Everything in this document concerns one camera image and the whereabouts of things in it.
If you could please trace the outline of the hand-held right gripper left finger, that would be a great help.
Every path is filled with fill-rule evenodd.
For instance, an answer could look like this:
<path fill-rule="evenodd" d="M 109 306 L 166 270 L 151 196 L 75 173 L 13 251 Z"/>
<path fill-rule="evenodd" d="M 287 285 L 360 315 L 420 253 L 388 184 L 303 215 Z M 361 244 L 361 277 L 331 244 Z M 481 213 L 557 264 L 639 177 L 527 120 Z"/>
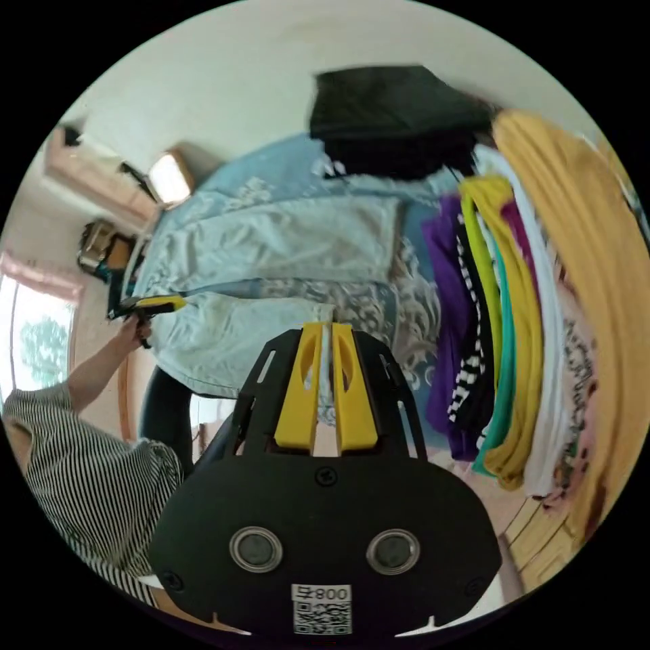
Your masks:
<path fill-rule="evenodd" d="M 291 452 L 312 453 L 318 419 L 321 324 L 304 325 L 274 433 L 276 445 Z"/>

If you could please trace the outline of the person's left hand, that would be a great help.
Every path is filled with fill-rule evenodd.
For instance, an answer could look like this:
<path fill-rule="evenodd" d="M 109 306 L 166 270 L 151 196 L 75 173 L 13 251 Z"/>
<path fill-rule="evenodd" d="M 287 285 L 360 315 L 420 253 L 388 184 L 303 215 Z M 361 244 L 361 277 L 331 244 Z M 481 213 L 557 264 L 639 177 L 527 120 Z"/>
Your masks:
<path fill-rule="evenodd" d="M 150 334 L 150 321 L 133 313 L 124 320 L 117 334 L 118 348 L 124 354 L 129 354 L 140 347 L 148 348 Z"/>

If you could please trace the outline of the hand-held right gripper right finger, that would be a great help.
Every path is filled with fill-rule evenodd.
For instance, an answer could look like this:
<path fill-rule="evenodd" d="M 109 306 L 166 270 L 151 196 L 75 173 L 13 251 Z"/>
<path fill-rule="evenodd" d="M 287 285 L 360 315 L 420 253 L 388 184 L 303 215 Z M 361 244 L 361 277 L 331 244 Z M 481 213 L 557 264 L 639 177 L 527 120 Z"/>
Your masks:
<path fill-rule="evenodd" d="M 348 324 L 332 325 L 334 410 L 340 453 L 371 450 L 378 441 L 363 368 Z"/>

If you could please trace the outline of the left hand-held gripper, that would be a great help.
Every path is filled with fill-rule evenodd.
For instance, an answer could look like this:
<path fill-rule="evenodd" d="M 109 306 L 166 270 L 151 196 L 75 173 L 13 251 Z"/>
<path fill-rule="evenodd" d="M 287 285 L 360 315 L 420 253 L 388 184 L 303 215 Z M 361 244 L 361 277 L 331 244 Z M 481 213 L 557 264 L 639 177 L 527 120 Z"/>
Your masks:
<path fill-rule="evenodd" d="M 131 314 L 135 313 L 140 318 L 148 319 L 150 323 L 152 323 L 152 316 L 148 313 L 148 311 L 178 311 L 184 308 L 186 305 L 186 300 L 178 294 L 149 296 L 140 299 L 127 299 L 120 303 L 116 303 L 113 306 L 110 306 L 107 310 L 106 317 L 111 322 L 115 322 L 117 320 L 124 321 Z M 142 348 L 149 350 L 151 349 L 151 344 L 149 343 L 148 348 Z"/>

